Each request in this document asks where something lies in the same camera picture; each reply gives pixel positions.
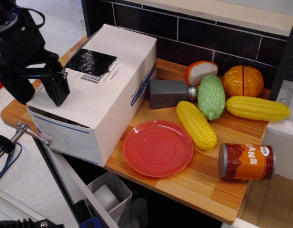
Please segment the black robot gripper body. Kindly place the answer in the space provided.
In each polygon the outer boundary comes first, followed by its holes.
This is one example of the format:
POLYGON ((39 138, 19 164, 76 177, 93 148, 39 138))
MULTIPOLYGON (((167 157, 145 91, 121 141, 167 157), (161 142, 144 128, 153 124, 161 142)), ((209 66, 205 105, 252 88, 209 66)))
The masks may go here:
POLYGON ((16 4, 0 4, 0 76, 60 74, 58 55, 45 49, 39 29, 45 16, 16 4))

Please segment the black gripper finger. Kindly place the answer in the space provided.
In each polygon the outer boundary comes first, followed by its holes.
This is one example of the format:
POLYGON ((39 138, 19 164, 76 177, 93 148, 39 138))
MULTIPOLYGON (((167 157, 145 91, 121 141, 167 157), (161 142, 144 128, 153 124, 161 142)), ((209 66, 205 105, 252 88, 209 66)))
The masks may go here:
POLYGON ((56 106, 61 106, 70 93, 66 69, 59 61, 45 65, 41 81, 56 106))
POLYGON ((21 104, 25 105, 35 94, 35 89, 27 78, 11 78, 0 75, 0 82, 21 104))

